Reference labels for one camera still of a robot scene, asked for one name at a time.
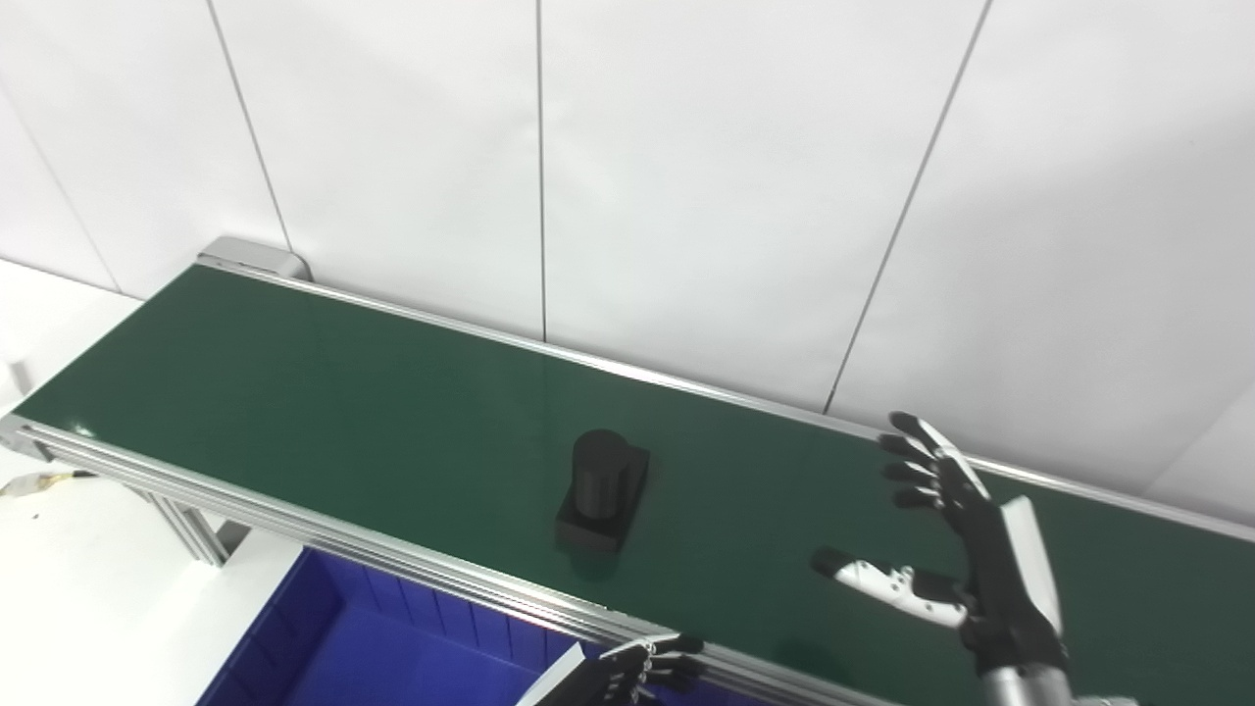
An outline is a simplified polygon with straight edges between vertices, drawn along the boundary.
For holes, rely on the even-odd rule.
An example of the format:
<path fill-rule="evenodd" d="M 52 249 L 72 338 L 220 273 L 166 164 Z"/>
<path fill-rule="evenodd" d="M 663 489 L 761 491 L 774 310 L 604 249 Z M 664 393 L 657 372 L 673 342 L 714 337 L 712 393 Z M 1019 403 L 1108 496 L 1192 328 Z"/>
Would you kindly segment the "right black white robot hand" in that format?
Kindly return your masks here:
<path fill-rule="evenodd" d="M 899 509 L 936 510 L 959 537 L 968 579 L 857 558 L 821 545 L 809 559 L 825 581 L 841 582 L 917 619 L 955 630 L 981 676 L 999 668 L 1071 666 L 1059 594 L 1032 500 L 995 502 L 973 461 L 914 413 L 889 416 L 878 435 L 892 453 L 884 478 L 897 482 Z"/>

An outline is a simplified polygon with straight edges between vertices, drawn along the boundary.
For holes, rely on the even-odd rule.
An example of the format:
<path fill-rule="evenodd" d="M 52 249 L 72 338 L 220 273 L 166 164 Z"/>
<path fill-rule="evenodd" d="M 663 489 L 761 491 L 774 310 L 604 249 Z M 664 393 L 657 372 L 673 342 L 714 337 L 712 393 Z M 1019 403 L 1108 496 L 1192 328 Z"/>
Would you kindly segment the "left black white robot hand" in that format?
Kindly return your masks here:
<path fill-rule="evenodd" d="M 707 667 L 704 640 L 686 633 L 646 635 L 600 655 L 574 645 L 520 697 L 520 705 L 659 705 L 653 687 L 686 693 Z"/>

